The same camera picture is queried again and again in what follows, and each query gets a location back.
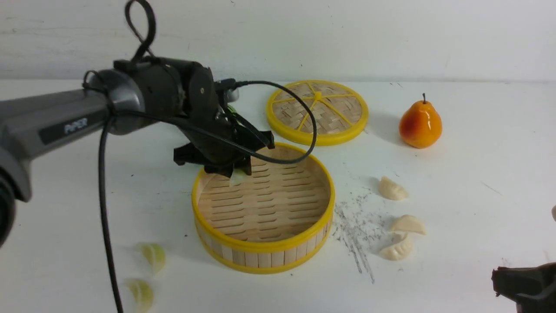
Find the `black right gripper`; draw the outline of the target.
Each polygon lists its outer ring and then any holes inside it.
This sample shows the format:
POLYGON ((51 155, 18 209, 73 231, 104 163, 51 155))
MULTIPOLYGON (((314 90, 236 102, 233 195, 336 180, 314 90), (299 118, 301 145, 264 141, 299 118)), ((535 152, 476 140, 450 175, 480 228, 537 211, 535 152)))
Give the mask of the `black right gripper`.
POLYGON ((537 267, 509 268, 492 271, 496 297, 516 303, 517 313, 554 313, 556 311, 556 263, 537 267))

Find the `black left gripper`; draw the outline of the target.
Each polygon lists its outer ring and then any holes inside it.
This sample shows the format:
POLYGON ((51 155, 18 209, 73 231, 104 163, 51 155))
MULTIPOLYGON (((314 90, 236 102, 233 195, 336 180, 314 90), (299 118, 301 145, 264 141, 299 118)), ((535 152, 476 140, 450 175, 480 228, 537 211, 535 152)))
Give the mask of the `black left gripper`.
POLYGON ((274 135, 260 131, 236 116, 224 92, 234 79, 215 81, 198 62, 145 57, 139 62, 115 60, 114 69, 126 74, 139 89, 139 105, 119 104, 120 117, 133 117, 144 127, 154 122, 177 126, 189 143, 173 149, 173 161, 204 166, 206 174, 231 178, 235 170, 252 175, 250 151, 274 149, 274 135))

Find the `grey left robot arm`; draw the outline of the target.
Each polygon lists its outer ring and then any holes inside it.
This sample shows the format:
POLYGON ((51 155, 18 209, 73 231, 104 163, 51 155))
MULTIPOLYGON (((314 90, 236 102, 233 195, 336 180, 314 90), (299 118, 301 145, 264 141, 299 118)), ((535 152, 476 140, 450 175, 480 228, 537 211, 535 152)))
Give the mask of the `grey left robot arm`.
POLYGON ((28 202, 30 162, 105 126, 127 135, 156 122, 177 123, 189 143, 173 151, 173 161, 201 165, 207 173, 230 177, 234 169, 251 174, 248 150, 273 149, 274 136, 259 131, 228 109, 233 79, 215 81, 198 62, 145 56, 116 60, 81 89, 1 102, 1 242, 12 230, 16 200, 28 202))

